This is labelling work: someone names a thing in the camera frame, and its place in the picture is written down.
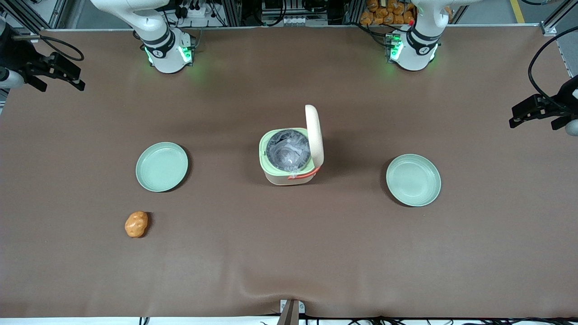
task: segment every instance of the plastic bag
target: plastic bag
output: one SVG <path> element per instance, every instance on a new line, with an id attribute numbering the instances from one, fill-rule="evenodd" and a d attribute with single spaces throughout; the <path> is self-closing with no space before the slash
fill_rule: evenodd
<path id="1" fill-rule="evenodd" d="M 295 177 L 311 156 L 309 140 L 303 133 L 287 129 L 275 133 L 267 143 L 267 158 L 273 166 Z"/>

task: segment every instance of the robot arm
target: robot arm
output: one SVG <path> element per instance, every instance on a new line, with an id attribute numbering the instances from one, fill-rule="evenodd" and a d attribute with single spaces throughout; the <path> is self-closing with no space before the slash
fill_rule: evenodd
<path id="1" fill-rule="evenodd" d="M 192 64 L 191 35 L 169 28 L 155 8 L 169 0 L 91 0 L 99 10 L 129 24 L 144 43 L 149 61 L 163 73 L 174 73 Z"/>
<path id="2" fill-rule="evenodd" d="M 395 31 L 401 39 L 401 49 L 390 57 L 400 67 L 417 71 L 433 60 L 438 40 L 449 22 L 445 7 L 468 5 L 481 0 L 412 0 L 417 8 L 416 23 L 406 31 Z"/>
<path id="3" fill-rule="evenodd" d="M 510 128 L 526 121 L 558 116 L 551 122 L 552 130 L 565 127 L 566 133 L 578 136 L 578 76 L 564 83 L 551 99 L 535 94 L 512 107 Z"/>
<path id="4" fill-rule="evenodd" d="M 16 88 L 24 83 L 46 91 L 46 83 L 37 76 L 61 79 L 78 90 L 84 90 L 80 68 L 60 53 L 43 56 L 6 21 L 0 19 L 0 88 Z"/>

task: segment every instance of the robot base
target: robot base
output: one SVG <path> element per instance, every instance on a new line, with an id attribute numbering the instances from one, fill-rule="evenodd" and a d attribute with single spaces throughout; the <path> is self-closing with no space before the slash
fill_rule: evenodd
<path id="1" fill-rule="evenodd" d="M 395 31 L 393 34 L 394 36 L 398 35 L 400 40 L 396 47 L 386 49 L 386 56 L 389 61 L 395 62 L 405 70 L 419 71 L 434 59 L 435 51 L 438 49 L 437 45 L 431 51 L 427 48 L 429 51 L 428 54 L 419 55 L 414 48 L 408 45 L 406 32 Z"/>
<path id="2" fill-rule="evenodd" d="M 175 73 L 186 65 L 192 65 L 195 55 L 196 42 L 191 41 L 191 35 L 178 28 L 171 28 L 171 30 L 175 33 L 175 45 L 164 58 L 154 57 L 146 51 L 151 65 L 162 73 Z"/>

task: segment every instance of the table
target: table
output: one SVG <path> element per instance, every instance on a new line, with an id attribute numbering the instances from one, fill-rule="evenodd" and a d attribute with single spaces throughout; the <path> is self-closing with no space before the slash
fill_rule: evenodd
<path id="1" fill-rule="evenodd" d="M 262 315 L 283 298 L 326 317 L 576 316 L 578 142 L 508 126 L 538 27 L 448 28 L 413 73 L 356 28 L 206 31 L 174 75 L 130 32 L 55 35 L 85 52 L 87 86 L 13 90 L 0 116 L 3 317 Z M 555 47 L 534 75 L 550 94 L 568 79 Z M 304 127 L 305 104 L 325 164 L 273 186 L 259 139 Z M 192 171 L 152 193 L 135 164 L 161 141 Z M 436 164 L 434 203 L 391 198 L 404 153 Z M 123 229 L 135 210 L 141 239 Z"/>

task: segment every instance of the light green plate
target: light green plate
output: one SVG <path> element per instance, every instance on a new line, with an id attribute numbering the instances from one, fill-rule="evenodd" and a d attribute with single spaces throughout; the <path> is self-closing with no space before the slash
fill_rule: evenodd
<path id="1" fill-rule="evenodd" d="M 401 203 L 424 206 L 432 203 L 442 189 L 442 178 L 431 161 L 417 154 L 403 154 L 390 163 L 387 187 Z"/>
<path id="2" fill-rule="evenodd" d="M 160 142 L 140 155 L 136 179 L 149 191 L 164 192 L 177 186 L 187 170 L 188 158 L 183 148 L 172 142 Z"/>

